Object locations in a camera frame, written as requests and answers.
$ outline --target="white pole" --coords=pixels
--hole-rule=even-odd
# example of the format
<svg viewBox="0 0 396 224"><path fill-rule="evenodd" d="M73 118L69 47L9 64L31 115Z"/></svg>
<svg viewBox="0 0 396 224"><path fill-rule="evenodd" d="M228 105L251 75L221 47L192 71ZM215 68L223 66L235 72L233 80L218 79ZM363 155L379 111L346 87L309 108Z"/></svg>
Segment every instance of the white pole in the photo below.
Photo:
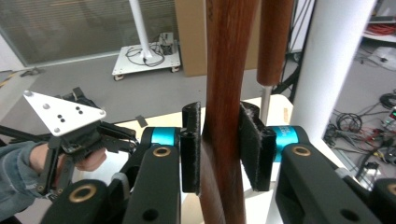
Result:
<svg viewBox="0 0 396 224"><path fill-rule="evenodd" d="M140 5L138 0L129 0L131 5L132 14L134 15L134 23L136 24L137 34L139 35L140 45L142 51L140 56L142 58L151 58L152 54L149 48L148 35L146 33L145 23L142 17L142 11L140 10Z"/></svg>
<svg viewBox="0 0 396 224"><path fill-rule="evenodd" d="M322 136L374 4L375 0L316 0L290 121L290 125L305 129L314 146L323 143ZM275 194L268 224L282 223Z"/></svg>

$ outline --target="cart wheel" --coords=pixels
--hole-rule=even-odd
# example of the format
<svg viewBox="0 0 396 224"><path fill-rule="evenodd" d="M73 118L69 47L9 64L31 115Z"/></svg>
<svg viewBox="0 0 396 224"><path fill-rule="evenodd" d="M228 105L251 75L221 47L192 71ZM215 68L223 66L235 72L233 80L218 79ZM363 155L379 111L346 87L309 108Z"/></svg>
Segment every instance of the cart wheel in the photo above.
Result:
<svg viewBox="0 0 396 224"><path fill-rule="evenodd" d="M299 62L301 60L301 53L293 53L293 60Z"/></svg>
<svg viewBox="0 0 396 224"><path fill-rule="evenodd" d="M123 75L115 75L113 76L115 81L120 81L123 79Z"/></svg>
<svg viewBox="0 0 396 224"><path fill-rule="evenodd" d="M172 73L178 72L179 69L180 69L180 66L172 67L171 72Z"/></svg>

